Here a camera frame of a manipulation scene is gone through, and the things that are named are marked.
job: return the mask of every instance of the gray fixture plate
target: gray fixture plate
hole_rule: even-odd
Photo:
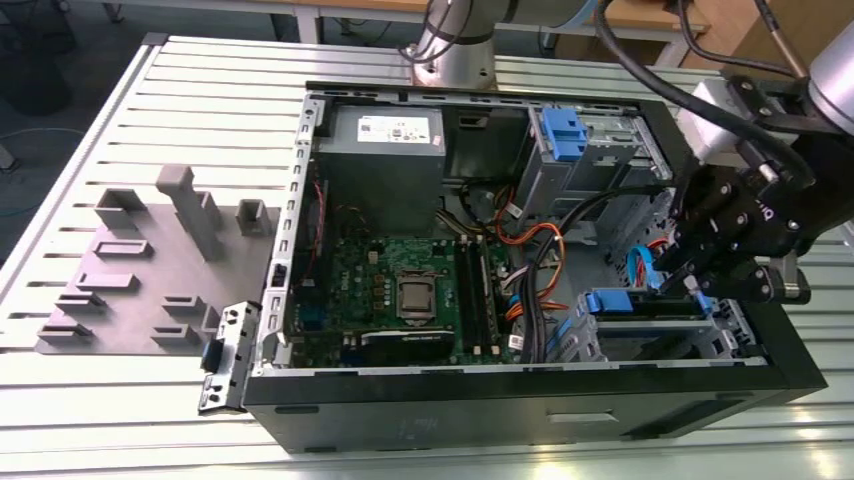
[[[130,288],[96,288],[94,294],[105,303],[100,311],[86,312],[85,307],[76,307],[66,308],[76,310],[68,314],[57,308],[45,325],[46,330],[40,333],[38,353],[199,355],[205,338],[219,326],[223,308],[260,299],[273,235],[241,236],[235,218],[237,207],[219,207],[221,226],[216,237],[225,255],[215,262],[205,262],[175,216],[175,207],[171,204],[145,207],[145,210],[126,212],[136,230],[109,230],[105,226],[97,229],[65,293],[84,293],[77,288],[81,275],[97,279],[101,274],[132,274],[137,285]],[[267,213],[275,225],[279,209],[268,208]],[[102,250],[104,242],[126,243],[126,240],[145,240],[150,251],[136,255],[96,255],[94,250],[98,247]],[[188,297],[192,300],[199,297],[205,305],[201,309],[188,306],[184,315],[169,315],[163,308],[164,297]],[[62,338],[61,326],[77,324],[90,335],[65,335]],[[56,337],[48,343],[44,338],[50,335]]]

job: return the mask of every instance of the sticker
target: sticker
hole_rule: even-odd
[[[507,204],[507,212],[516,218],[521,216],[521,209],[512,202]]]
[[[521,350],[521,344],[524,343],[524,337],[519,335],[511,335],[507,341],[507,347],[512,350]]]
[[[359,119],[357,128],[359,142],[429,143],[431,141],[427,117],[364,116]]]

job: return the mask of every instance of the green circuit board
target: green circuit board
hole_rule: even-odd
[[[376,252],[376,263],[368,259]],[[431,328],[459,329],[453,246],[447,240],[343,240],[335,249],[327,307],[329,328],[400,328],[396,276],[424,272],[435,279],[436,319]]]
[[[489,257],[492,265],[505,264],[503,246],[489,249]],[[332,259],[328,301],[319,314],[323,326],[315,327],[319,331],[304,337],[297,349],[307,366],[337,366],[341,335],[417,329],[456,333],[453,355],[439,365],[512,362],[505,346],[500,346],[499,355],[473,355],[463,350],[452,240],[345,238],[333,246]],[[423,325],[408,324],[397,315],[401,275],[423,275],[435,282],[435,319]]]

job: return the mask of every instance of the blue plastic tab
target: blue plastic tab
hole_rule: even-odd
[[[638,268],[638,257],[643,262],[643,270],[646,271],[646,286],[652,287],[655,290],[662,288],[664,283],[664,275],[655,271],[652,267],[652,252],[643,245],[635,245],[628,250],[628,257],[626,258],[626,273],[628,274],[628,284],[635,284],[635,271]]]
[[[715,304],[711,301],[711,298],[708,298],[702,293],[698,293],[695,298],[696,298],[696,303],[699,303],[699,308],[703,309],[703,313],[706,315],[711,315],[715,309]]]
[[[587,148],[587,128],[571,108],[543,108],[543,131],[551,141],[555,160],[576,162]]]
[[[557,327],[557,330],[555,330],[555,333],[551,335],[548,342],[545,343],[545,353],[551,352],[551,350],[557,346],[557,343],[560,343],[560,339],[563,338],[563,334],[567,332],[571,326],[572,317],[567,317],[567,319]]]
[[[596,313],[631,313],[631,299],[626,290],[596,290],[584,295],[587,311]]]

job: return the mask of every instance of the wooden cabinet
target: wooden cabinet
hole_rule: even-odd
[[[695,0],[696,8],[711,23],[698,42],[706,50],[783,64],[756,7],[750,0]],[[854,2],[848,0],[768,0],[791,44],[808,63],[844,27],[854,21]],[[778,75],[759,70],[723,66],[688,53],[682,66],[750,73],[767,78]]]

